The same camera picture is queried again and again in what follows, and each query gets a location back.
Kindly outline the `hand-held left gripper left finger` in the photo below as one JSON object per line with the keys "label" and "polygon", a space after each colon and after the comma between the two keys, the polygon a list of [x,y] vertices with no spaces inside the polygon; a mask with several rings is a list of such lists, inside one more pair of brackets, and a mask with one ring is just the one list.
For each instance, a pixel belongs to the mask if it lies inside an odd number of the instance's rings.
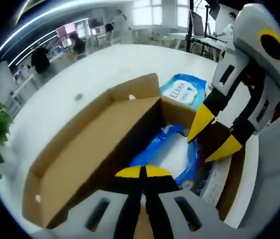
{"label": "hand-held left gripper left finger", "polygon": [[105,190],[98,190],[69,210],[54,229],[31,234],[33,239],[131,239],[141,211],[142,166],[119,171]]}

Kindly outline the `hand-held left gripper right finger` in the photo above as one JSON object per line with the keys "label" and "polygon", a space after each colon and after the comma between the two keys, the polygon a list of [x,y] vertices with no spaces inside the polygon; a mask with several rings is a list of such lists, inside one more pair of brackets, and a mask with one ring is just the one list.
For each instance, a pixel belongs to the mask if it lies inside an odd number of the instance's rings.
{"label": "hand-held left gripper right finger", "polygon": [[156,239],[244,239],[219,218],[217,209],[192,191],[180,189],[171,173],[148,165],[143,168],[146,212]]}

